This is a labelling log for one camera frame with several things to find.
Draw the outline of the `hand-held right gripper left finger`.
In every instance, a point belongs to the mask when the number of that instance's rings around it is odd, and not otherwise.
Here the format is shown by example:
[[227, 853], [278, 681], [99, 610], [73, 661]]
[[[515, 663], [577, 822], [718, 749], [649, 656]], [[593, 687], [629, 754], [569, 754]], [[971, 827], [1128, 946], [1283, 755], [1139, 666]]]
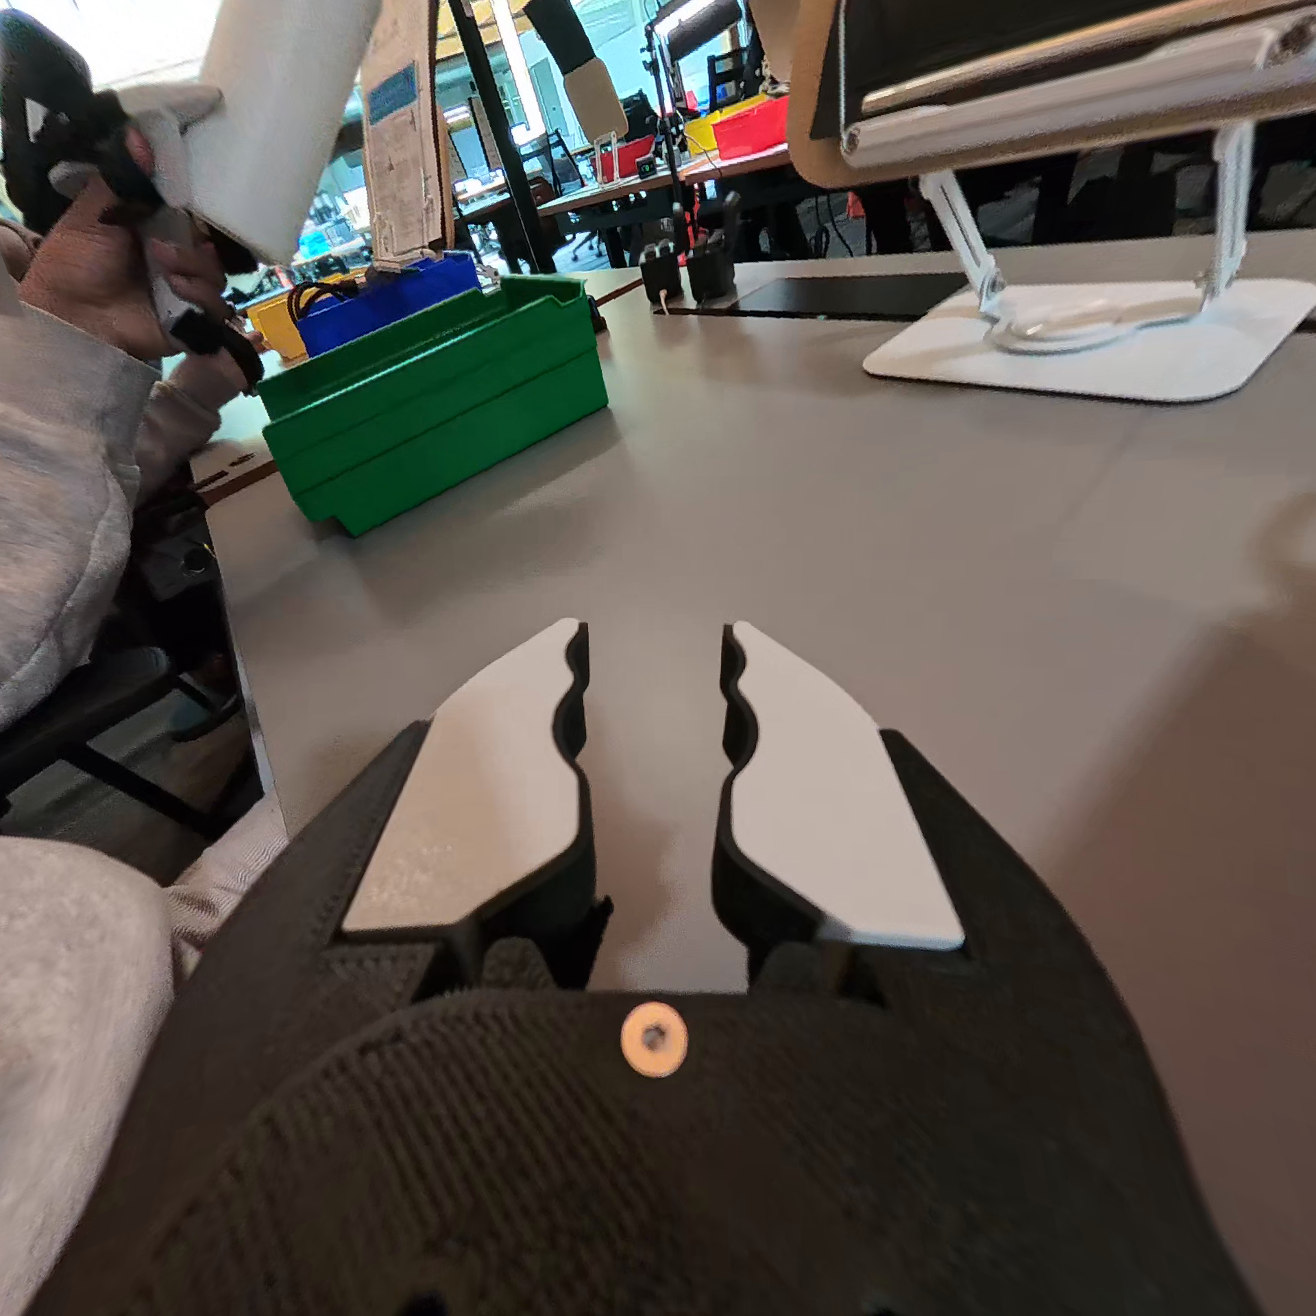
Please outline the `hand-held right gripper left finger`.
[[436, 710], [343, 913], [349, 941], [552, 942], [584, 924], [596, 900], [588, 682], [588, 628], [566, 617]]

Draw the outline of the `black pole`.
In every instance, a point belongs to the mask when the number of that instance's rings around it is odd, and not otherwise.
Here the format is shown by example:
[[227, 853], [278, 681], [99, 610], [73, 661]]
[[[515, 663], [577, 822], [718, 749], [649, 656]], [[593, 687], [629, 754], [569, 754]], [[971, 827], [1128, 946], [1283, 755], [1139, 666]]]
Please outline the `black pole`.
[[535, 204], [518, 148], [513, 141], [510, 124], [487, 55], [485, 42], [476, 20], [474, 3], [450, 2], [449, 5], [470, 76], [485, 108], [492, 141], [502, 162], [528, 264], [535, 274], [554, 274], [552, 247], [546, 238], [543, 221]]

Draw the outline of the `white laptop stand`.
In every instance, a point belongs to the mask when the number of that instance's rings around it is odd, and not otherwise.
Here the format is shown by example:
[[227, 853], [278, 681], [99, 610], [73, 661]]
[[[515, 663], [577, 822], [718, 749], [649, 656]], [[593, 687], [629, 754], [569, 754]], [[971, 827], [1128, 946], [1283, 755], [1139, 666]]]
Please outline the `white laptop stand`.
[[1241, 279], [1259, 121], [1208, 129], [1215, 236], [1193, 281], [1010, 283], [955, 170], [917, 186], [968, 288], [864, 359], [901, 382], [1144, 404], [1199, 404], [1241, 390], [1314, 311], [1314, 283]]

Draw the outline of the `black board plywood edge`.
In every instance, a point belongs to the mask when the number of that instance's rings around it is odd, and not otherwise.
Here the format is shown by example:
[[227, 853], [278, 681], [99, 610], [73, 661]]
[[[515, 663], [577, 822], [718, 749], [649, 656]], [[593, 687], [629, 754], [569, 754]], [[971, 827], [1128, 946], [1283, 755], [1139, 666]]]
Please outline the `black board plywood edge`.
[[787, 143], [841, 189], [1314, 111], [1314, 3], [801, 3]]

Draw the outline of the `person's left forearm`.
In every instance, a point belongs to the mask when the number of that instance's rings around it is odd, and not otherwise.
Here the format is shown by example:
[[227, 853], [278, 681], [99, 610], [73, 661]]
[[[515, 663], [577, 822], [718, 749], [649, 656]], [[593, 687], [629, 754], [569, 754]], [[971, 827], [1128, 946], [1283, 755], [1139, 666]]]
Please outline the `person's left forearm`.
[[155, 367], [33, 307], [2, 274], [2, 726], [47, 699], [108, 615]]

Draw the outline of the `black office chair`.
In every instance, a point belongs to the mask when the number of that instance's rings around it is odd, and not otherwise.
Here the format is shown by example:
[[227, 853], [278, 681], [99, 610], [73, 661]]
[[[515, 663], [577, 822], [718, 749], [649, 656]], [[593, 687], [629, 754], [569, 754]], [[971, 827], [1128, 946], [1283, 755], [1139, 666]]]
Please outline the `black office chair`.
[[213, 807], [204, 811], [93, 745], [171, 695], [200, 711], [198, 722], [174, 733], [177, 741], [204, 738], [242, 708], [207, 523], [218, 483], [218, 476], [194, 484], [177, 479], [136, 513], [123, 584], [89, 661], [3, 733], [4, 815], [19, 788], [65, 764], [209, 842], [238, 820], [239, 803], [250, 799], [259, 781], [253, 751], [244, 754]]

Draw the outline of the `person's left hand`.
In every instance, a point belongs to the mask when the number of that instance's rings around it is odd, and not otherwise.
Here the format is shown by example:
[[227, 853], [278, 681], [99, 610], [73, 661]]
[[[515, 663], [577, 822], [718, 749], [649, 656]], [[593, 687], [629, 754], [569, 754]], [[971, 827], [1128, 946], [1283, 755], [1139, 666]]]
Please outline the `person's left hand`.
[[213, 248], [142, 242], [134, 230], [101, 221], [108, 196], [90, 181], [43, 238], [19, 285], [22, 303], [141, 363], [174, 353], [156, 316], [155, 274], [185, 304], [230, 320], [227, 279]]

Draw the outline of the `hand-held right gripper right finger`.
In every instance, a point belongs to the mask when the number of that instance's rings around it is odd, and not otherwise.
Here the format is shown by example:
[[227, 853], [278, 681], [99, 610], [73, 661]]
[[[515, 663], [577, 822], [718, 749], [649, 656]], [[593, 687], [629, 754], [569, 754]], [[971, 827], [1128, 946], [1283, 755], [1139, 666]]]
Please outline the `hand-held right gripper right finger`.
[[748, 952], [834, 942], [958, 952], [962, 922], [880, 726], [748, 621], [726, 625], [712, 900]]

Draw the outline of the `green plastic bin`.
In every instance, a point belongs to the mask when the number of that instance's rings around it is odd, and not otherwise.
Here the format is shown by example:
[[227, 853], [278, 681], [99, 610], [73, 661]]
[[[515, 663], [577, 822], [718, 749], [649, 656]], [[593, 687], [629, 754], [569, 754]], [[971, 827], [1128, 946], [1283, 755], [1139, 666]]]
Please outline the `green plastic bin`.
[[584, 283], [505, 278], [265, 379], [302, 516], [361, 538], [610, 404]]

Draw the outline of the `red plastic bin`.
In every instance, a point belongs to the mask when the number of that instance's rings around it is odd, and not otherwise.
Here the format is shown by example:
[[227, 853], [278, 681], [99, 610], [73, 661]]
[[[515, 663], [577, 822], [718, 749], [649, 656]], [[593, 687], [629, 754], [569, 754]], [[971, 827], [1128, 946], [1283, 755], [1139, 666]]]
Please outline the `red plastic bin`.
[[763, 156], [786, 145], [792, 98], [760, 96], [726, 111], [712, 125], [720, 162]]

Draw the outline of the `blue plastic bin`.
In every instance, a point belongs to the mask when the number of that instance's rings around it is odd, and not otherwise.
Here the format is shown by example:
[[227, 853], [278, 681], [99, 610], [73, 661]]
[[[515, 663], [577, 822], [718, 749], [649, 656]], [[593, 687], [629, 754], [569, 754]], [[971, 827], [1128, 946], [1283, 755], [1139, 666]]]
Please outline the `blue plastic bin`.
[[316, 359], [368, 338], [481, 288], [479, 259], [446, 252], [398, 271], [369, 268], [361, 275], [306, 283], [287, 297], [287, 308], [305, 354]]

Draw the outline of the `cardboard instruction board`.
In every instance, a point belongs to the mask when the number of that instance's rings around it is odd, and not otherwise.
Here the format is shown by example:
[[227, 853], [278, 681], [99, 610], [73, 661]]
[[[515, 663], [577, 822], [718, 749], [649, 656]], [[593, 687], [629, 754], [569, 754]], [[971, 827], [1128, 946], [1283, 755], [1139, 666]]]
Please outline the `cardboard instruction board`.
[[383, 2], [360, 66], [372, 262], [388, 272], [440, 257], [455, 237], [439, 17], [436, 2]]

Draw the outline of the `white squeeze bottle black cap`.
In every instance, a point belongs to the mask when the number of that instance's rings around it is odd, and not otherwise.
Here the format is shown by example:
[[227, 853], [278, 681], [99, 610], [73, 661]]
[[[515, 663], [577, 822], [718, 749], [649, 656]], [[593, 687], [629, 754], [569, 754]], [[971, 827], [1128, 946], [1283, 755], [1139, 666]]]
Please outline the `white squeeze bottle black cap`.
[[379, 2], [226, 2], [201, 67], [219, 107], [187, 130], [193, 212], [285, 266], [332, 156]]

